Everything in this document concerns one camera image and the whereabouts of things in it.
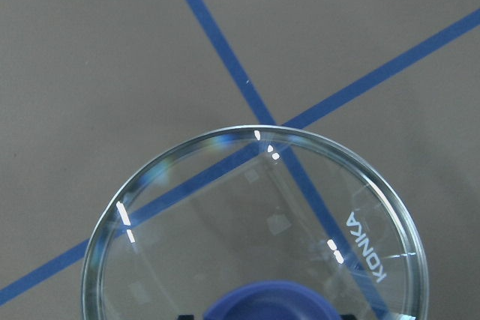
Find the blue tape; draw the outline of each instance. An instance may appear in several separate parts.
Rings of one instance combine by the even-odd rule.
[[[352,250],[350,243],[345,238],[340,226],[338,226],[332,213],[327,208],[322,196],[315,188],[314,183],[308,176],[303,166],[300,164],[299,159],[291,148],[287,148],[280,151],[283,161],[289,170],[289,173],[293,177],[293,180],[297,183],[301,193],[308,201],[308,204],[312,211],[315,213],[316,218],[322,224],[323,228],[327,232],[328,236],[333,239],[337,245],[338,250],[344,258],[344,264],[349,268],[350,274],[357,283],[361,292],[365,296],[365,299],[370,304],[371,309],[375,313],[379,320],[392,319],[392,315],[389,312],[385,301],[383,301],[379,292],[375,288],[369,276],[365,276],[367,273],[365,268],[360,262],[358,256]]]
[[[254,84],[248,78],[244,68],[240,65],[239,60],[235,56],[227,39],[222,34],[217,23],[210,14],[209,9],[205,6],[203,0],[185,0],[190,5],[193,14],[202,26],[204,32],[209,38],[211,44],[220,56],[223,64],[229,71],[235,81],[241,94],[252,109],[256,118],[261,124],[274,125],[275,120],[258,95]]]
[[[430,55],[432,52],[435,52],[478,25],[480,25],[480,9],[475,10],[449,27],[439,31],[427,40],[422,41],[417,46],[400,54],[398,57],[356,80],[332,96],[327,97],[325,100],[305,110],[302,114],[288,120],[283,125],[286,127],[304,129],[308,125],[321,119],[327,114],[330,114],[334,110],[359,97],[387,79],[390,79],[395,74],[400,73],[402,70],[415,64],[417,61],[422,60],[427,55]]]
[[[88,240],[82,241],[80,244],[33,270],[31,273],[19,278],[9,286],[4,287],[0,291],[0,306],[78,262],[84,256],[88,242]]]

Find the petri dish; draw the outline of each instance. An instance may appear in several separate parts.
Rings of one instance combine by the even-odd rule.
[[[342,145],[286,127],[212,131],[147,163],[82,272],[84,320],[272,319],[265,304],[284,319],[427,318],[425,252],[398,195]],[[309,317],[312,301],[326,313]]]

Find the blue tape line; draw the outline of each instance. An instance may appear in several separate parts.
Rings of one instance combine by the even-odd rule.
[[[33,288],[44,280],[52,277],[58,272],[70,265],[78,262],[84,255],[87,248],[88,240],[82,241],[80,244],[67,250],[60,256],[50,260],[46,264],[19,278],[0,291],[0,306],[14,299],[18,295]]]
[[[371,73],[336,92],[332,96],[327,97],[317,105],[305,110],[302,114],[288,120],[283,125],[286,127],[297,127],[299,129],[307,127],[325,115],[364,94],[366,91],[379,85],[381,82],[400,73],[402,70],[415,64],[417,61],[422,60],[432,52],[435,52],[461,35],[474,29],[478,25],[480,25],[480,9],[458,20],[448,28],[429,37],[427,40],[422,41],[419,45],[414,46],[412,49],[407,50],[397,58],[392,59]]]
[[[255,113],[257,118],[262,121],[263,119],[267,119],[269,124],[275,124],[273,117],[270,115],[268,109],[266,108],[265,104],[263,103],[260,95],[254,88],[254,85],[251,81],[248,80],[246,72],[244,71],[242,65],[240,64],[239,60],[236,58],[235,54],[231,50],[230,46],[227,43],[227,40],[222,35],[221,30],[218,28],[217,24],[215,23],[212,15],[210,14],[208,8],[206,7],[203,0],[186,0],[187,3],[190,5],[195,17],[198,19],[200,24],[202,25],[205,33],[207,34],[208,38],[210,39],[212,45],[217,50],[218,55],[222,58],[224,64],[229,69],[232,78],[235,80],[237,86],[241,89],[241,92],[247,101],[248,105],[252,108],[252,111]],[[244,91],[243,86],[251,85],[248,87],[248,91]],[[308,178],[307,173],[303,170],[300,162],[295,157],[294,153],[291,152],[289,156],[285,159],[285,163],[287,168],[289,169],[291,175],[294,177],[295,182],[297,183],[298,187],[302,189],[303,186],[309,186],[309,191],[304,193],[305,197],[311,204],[315,204],[317,202],[321,203],[321,207],[327,209],[325,203],[321,195],[315,189],[313,184],[311,183],[310,179]],[[335,222],[335,219],[327,210],[326,213],[323,213],[321,217],[318,217],[320,223],[323,227],[327,230],[331,237],[337,239],[344,239],[343,234],[341,233],[340,227]],[[355,259],[355,263],[359,264],[360,261],[357,259],[355,253],[352,251],[348,243],[345,241],[343,243],[343,251],[348,251],[349,257]],[[369,278],[364,277],[362,281],[358,281],[360,279],[358,276],[356,277],[355,271],[353,268],[349,268],[353,277],[357,280],[357,283],[361,287],[360,289],[364,293],[365,298],[367,299],[368,303],[372,307],[372,310],[377,314],[378,319],[384,319],[389,317],[389,310],[386,306],[383,299],[380,297],[380,294],[374,287],[373,283]]]
[[[388,78],[392,77],[399,71],[402,71],[404,68],[409,67],[412,64],[415,64],[418,60],[421,60],[425,56],[429,55],[430,53],[438,50],[442,46],[445,46],[447,43],[450,41],[456,39],[457,37],[460,37],[462,34],[465,34],[469,30],[474,29],[476,26],[480,25],[480,9],[474,11],[473,13],[469,14],[468,16],[465,16],[463,19],[459,20],[455,24],[449,26],[445,30],[441,31],[437,35],[434,35],[433,37],[438,36],[439,34],[443,34],[445,32],[445,35],[443,35],[446,40],[448,41],[438,41],[438,44],[436,45],[437,47],[431,47],[428,52],[425,52],[423,56],[417,58],[415,61],[411,61],[410,63],[406,62],[403,65],[403,68],[395,71],[394,73],[388,73],[386,72],[386,69],[383,69],[383,76],[380,76],[381,73],[378,70],[381,69],[382,67],[385,67],[387,64],[392,63],[396,59],[402,57],[403,55],[406,55],[407,53],[410,53],[410,51],[405,52],[403,55],[400,55],[396,59],[390,61],[389,63],[383,65],[381,68],[374,70],[372,73],[368,74],[367,76],[364,76],[363,78],[357,80],[357,82],[361,83],[368,83],[366,80],[363,80],[365,78],[375,78],[373,74],[378,74],[376,75],[379,79],[376,82],[369,84],[364,84],[364,85],[357,85],[353,86],[350,88],[350,86],[347,86],[346,88],[342,89],[338,93],[332,95],[331,97],[328,97],[324,101],[318,103],[316,106],[313,106],[312,108],[309,108],[305,112],[303,112],[300,115],[297,115],[293,119],[287,121],[284,125],[285,126],[291,126],[291,127],[298,127],[298,128],[303,128],[308,126],[309,124],[314,123],[321,117],[329,114],[330,112],[333,112],[340,106],[344,105],[345,103],[348,103],[355,97],[358,97],[359,95],[363,94],[364,92],[368,91],[369,89],[373,88],[375,85],[380,84],[382,81],[387,80]],[[424,43],[427,43],[430,39],[427,39],[425,42],[419,44],[416,46],[418,48]],[[251,88],[249,88],[248,91],[245,91],[245,93],[248,94],[249,91],[254,90],[253,85]],[[259,109],[259,107],[256,105],[256,103],[253,104],[251,107],[252,109]],[[265,124],[274,124],[274,122],[269,122],[268,119],[262,120],[259,116],[257,118]],[[50,277],[56,275],[58,272],[64,270],[68,266],[74,264],[75,262],[79,261],[85,253],[86,245],[88,243],[88,240],[83,241],[82,243],[78,244],[77,246],[73,247],[72,249],[66,251],[65,253],[62,253],[61,255],[55,257],[51,261],[47,262],[45,265],[40,266],[39,268],[33,270],[31,273],[26,274],[24,277],[21,277],[17,281],[11,283],[10,285],[4,287],[3,289],[0,290],[0,306],[6,304],[8,301],[13,300],[16,296],[21,295],[24,292],[27,292],[29,289],[35,287],[39,283],[42,283],[43,281],[49,279]]]
[[[244,68],[240,65],[239,60],[203,0],[186,1],[258,121],[261,124],[274,125],[275,120],[272,114],[258,95],[254,84],[250,81]]]

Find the gray surface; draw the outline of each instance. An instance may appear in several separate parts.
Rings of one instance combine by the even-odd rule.
[[[478,0],[205,0],[280,124]],[[198,133],[257,122],[184,0],[0,0],[0,288],[86,239],[128,176]],[[480,29],[309,126],[406,203],[430,319],[476,314]],[[79,319],[80,263],[0,308]]]

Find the blue object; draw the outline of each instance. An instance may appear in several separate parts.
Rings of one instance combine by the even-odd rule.
[[[322,296],[297,283],[265,281],[230,292],[204,320],[341,320]]]

